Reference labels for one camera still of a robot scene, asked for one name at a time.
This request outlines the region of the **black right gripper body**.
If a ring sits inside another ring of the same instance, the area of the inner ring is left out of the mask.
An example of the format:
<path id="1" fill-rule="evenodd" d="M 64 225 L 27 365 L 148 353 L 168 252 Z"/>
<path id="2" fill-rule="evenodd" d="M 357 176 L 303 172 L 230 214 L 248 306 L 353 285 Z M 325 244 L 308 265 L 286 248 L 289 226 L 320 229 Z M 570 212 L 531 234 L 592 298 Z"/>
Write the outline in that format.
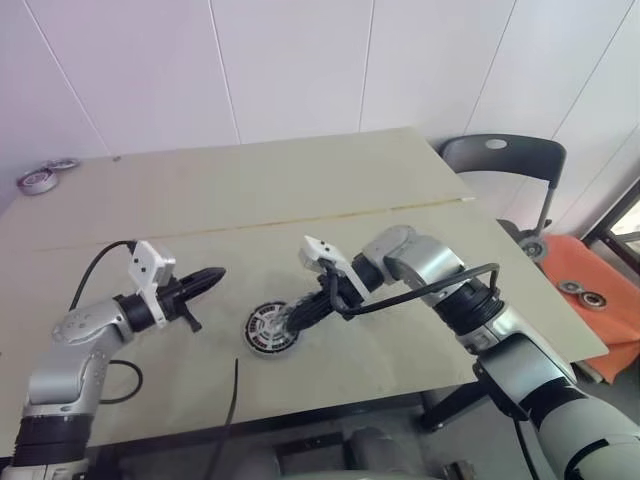
<path id="1" fill-rule="evenodd" d="M 320 274 L 317 280 L 321 286 L 321 291 L 315 296 L 313 301 L 313 312 L 316 314 L 330 314 L 342 312 L 359 307 L 362 304 L 362 296 L 345 276 L 337 276 L 337 300 L 335 309 L 331 302 L 330 281 L 327 274 Z"/>

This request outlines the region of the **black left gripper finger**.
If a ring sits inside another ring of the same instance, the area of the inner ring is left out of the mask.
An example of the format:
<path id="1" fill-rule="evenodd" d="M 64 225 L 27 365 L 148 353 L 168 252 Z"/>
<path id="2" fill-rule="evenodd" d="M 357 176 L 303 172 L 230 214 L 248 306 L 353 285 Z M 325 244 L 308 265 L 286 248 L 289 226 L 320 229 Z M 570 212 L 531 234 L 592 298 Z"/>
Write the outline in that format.
<path id="1" fill-rule="evenodd" d="M 223 274 L 192 274 L 183 277 L 181 279 L 181 298 L 184 301 L 189 301 L 198 297 L 212 289 L 223 277 Z"/>
<path id="2" fill-rule="evenodd" d="M 224 267 L 207 267 L 179 279 L 183 291 L 208 291 L 226 275 Z"/>

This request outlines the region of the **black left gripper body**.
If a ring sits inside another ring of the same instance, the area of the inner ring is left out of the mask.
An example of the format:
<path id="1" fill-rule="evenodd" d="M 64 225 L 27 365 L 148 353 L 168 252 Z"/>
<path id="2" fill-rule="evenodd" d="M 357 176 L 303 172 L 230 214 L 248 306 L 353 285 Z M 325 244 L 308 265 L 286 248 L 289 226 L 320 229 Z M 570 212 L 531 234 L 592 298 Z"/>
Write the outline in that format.
<path id="1" fill-rule="evenodd" d="M 191 313 L 187 302 L 199 295 L 194 279 L 171 279 L 169 283 L 157 291 L 159 305 L 165 318 L 171 322 L 183 319 L 193 333 L 202 329 L 201 323 Z"/>

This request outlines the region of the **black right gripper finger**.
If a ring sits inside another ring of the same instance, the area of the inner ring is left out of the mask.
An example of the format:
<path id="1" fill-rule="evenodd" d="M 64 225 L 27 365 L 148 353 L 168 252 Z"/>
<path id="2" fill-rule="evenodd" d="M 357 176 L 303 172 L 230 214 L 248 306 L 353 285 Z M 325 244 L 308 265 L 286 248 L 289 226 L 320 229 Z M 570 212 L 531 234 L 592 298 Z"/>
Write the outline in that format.
<path id="1" fill-rule="evenodd" d="M 313 303 L 300 309 L 299 330 L 303 331 L 315 326 L 334 311 L 331 304 Z"/>
<path id="2" fill-rule="evenodd" d="M 311 292 L 287 309 L 285 327 L 287 329 L 308 329 L 323 318 L 324 292 Z"/>

